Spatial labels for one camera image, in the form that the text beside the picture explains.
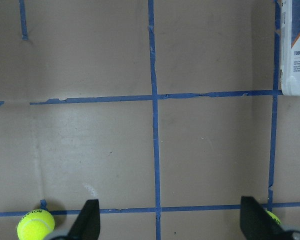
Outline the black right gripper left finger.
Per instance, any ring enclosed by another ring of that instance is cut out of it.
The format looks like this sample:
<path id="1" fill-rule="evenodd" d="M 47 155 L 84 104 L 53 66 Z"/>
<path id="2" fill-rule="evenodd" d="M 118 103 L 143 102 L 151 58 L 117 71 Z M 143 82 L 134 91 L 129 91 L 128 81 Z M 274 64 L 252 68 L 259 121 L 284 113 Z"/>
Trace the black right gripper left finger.
<path id="1" fill-rule="evenodd" d="M 70 228 L 69 240 L 97 240 L 101 232 L 100 204 L 98 199 L 85 202 L 79 215 Z"/>

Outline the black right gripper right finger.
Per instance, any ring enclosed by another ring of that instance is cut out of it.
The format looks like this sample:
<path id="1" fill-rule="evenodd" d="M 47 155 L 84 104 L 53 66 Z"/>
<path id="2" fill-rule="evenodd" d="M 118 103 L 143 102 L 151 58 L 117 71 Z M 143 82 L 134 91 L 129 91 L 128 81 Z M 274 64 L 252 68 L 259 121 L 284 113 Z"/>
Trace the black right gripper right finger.
<path id="1" fill-rule="evenodd" d="M 289 240 L 290 232 L 266 213 L 252 196 L 240 200 L 240 229 L 247 240 Z"/>

